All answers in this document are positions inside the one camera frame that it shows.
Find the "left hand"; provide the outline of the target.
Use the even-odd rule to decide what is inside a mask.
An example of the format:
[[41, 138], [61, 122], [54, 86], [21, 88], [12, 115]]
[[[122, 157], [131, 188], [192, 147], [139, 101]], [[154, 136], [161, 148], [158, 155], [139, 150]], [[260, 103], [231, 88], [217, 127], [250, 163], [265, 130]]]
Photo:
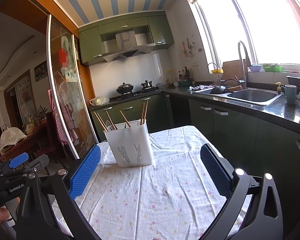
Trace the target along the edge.
[[0, 223], [8, 220], [10, 213], [6, 208], [0, 207]]

